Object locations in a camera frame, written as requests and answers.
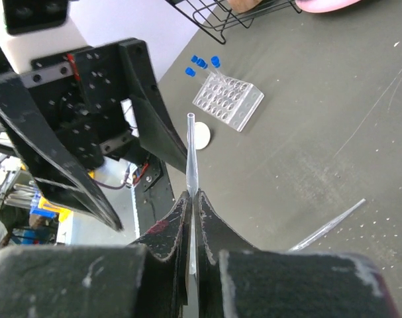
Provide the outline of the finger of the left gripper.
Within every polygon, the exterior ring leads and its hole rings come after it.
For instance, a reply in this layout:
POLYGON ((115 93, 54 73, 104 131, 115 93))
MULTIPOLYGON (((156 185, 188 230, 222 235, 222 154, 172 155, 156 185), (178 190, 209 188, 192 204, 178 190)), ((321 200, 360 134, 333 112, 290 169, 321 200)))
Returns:
POLYGON ((60 142, 21 78, 13 72, 0 75, 0 122, 50 203, 92 216, 115 231, 123 229, 105 194, 60 142))
POLYGON ((145 41, 130 39, 121 42, 119 53, 141 147, 176 170, 185 172, 187 149, 162 99, 145 41))

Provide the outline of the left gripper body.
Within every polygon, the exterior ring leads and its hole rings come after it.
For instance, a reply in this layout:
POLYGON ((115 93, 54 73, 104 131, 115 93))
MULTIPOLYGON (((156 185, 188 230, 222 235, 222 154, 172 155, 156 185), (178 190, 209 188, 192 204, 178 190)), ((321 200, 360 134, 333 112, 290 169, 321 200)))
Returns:
POLYGON ((125 119, 123 40, 34 59, 20 75, 56 138, 84 166, 106 158, 144 165, 148 152, 125 119))

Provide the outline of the white round lid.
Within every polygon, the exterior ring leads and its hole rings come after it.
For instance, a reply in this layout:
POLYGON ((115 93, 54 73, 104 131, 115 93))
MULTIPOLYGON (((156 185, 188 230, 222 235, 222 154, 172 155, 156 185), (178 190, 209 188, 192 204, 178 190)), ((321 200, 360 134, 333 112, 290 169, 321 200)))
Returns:
POLYGON ((195 149, 205 149, 211 141, 211 130, 203 122, 195 122, 195 149))

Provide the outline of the clear pipette long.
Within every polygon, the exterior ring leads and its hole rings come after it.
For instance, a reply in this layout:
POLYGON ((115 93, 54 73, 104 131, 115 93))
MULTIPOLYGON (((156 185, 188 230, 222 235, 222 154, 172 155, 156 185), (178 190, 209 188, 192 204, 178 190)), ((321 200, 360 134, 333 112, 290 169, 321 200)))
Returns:
POLYGON ((199 189, 199 173, 197 165, 197 151, 195 147, 195 114, 187 114, 187 164, 186 164, 187 190, 192 198, 199 189))

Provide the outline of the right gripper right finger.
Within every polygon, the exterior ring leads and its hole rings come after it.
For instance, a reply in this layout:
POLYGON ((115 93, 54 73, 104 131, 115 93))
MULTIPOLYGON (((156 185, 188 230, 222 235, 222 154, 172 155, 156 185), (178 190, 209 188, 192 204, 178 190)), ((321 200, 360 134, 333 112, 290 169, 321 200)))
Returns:
POLYGON ((193 200, 200 317, 398 317, 374 263, 347 252, 256 248, 213 209, 193 200))

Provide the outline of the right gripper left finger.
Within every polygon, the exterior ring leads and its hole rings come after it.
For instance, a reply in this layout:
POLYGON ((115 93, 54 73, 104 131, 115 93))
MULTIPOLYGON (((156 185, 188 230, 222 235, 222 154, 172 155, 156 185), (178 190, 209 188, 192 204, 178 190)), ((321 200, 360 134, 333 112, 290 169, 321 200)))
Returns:
POLYGON ((127 246, 0 250, 0 317, 181 317, 191 198, 127 246))

